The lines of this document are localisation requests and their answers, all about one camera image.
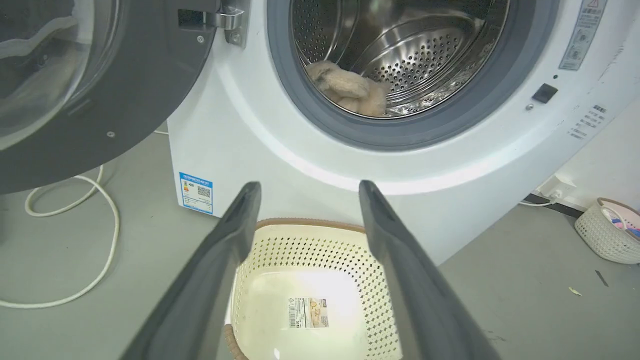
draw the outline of basket bottom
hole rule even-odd
[[[237,342],[248,359],[366,357],[365,316],[350,275],[288,267],[268,268],[250,277],[242,289],[241,310],[232,310]],[[309,304],[323,300],[326,327],[306,317]],[[304,315],[296,306],[302,306]]]

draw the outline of white wall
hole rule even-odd
[[[561,203],[588,208],[608,197],[640,208],[640,99],[556,172],[577,189]]]

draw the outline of power cord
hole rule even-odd
[[[532,206],[532,207],[535,207],[535,208],[541,208],[543,206],[553,205],[553,204],[557,203],[558,200],[562,199],[562,192],[560,190],[556,190],[553,193],[551,193],[550,198],[551,198],[551,200],[549,202],[544,203],[544,204],[532,204],[530,202],[524,202],[524,201],[520,201],[519,204],[520,205],[525,205],[525,206]]]
[[[109,250],[109,256],[107,257],[107,261],[104,264],[104,267],[102,268],[102,271],[100,272],[100,274],[98,274],[98,276],[84,289],[80,290],[79,292],[69,297],[65,297],[64,299],[49,301],[49,302],[40,302],[40,303],[34,303],[34,304],[22,304],[19,302],[8,302],[8,301],[0,300],[0,306],[11,307],[14,309],[43,309],[46,307],[53,307],[53,306],[66,304],[67,302],[73,301],[81,297],[82,295],[88,293],[91,289],[93,289],[98,284],[98,282],[102,280],[104,275],[107,273],[107,270],[109,270],[109,267],[111,266],[111,262],[113,261],[113,255],[115,254],[116,244],[118,243],[118,235],[120,234],[120,214],[118,213],[118,208],[116,207],[116,204],[113,202],[113,199],[111,199],[109,194],[107,194],[107,191],[105,191],[105,189],[99,184],[100,180],[102,180],[103,173],[104,173],[104,165],[100,165],[98,178],[95,181],[93,179],[90,179],[82,175],[74,176],[74,179],[84,180],[92,184],[93,188],[91,188],[91,190],[89,190],[89,192],[86,193],[83,197],[65,206],[64,208],[50,211],[48,213],[37,213],[36,211],[33,211],[33,209],[31,208],[31,198],[33,198],[35,193],[41,188],[33,189],[29,193],[29,195],[27,195],[27,199],[24,201],[24,211],[26,211],[27,214],[31,215],[32,217],[52,217],[54,215],[62,214],[65,211],[73,209],[74,207],[80,205],[80,203],[88,199],[91,195],[93,195],[96,190],[100,191],[100,193],[104,196],[104,198],[107,200],[107,202],[111,206],[111,210],[113,211],[113,218],[115,221],[114,229],[113,229],[113,238],[111,240],[111,249]]]

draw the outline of door hinge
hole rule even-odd
[[[225,30],[228,43],[244,48],[251,0],[225,0],[213,16],[213,26]]]

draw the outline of gray floor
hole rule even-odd
[[[122,216],[113,269],[65,306],[0,308],[0,358],[118,358],[215,225],[178,207],[165,136],[151,135],[106,169]],[[88,187],[68,181],[43,192],[36,209],[58,208]],[[31,218],[25,197],[0,197],[0,298],[40,302],[76,292],[103,266],[109,206],[96,195],[68,213]],[[516,207],[441,269],[504,359],[639,357],[640,267],[598,258],[559,213]]]

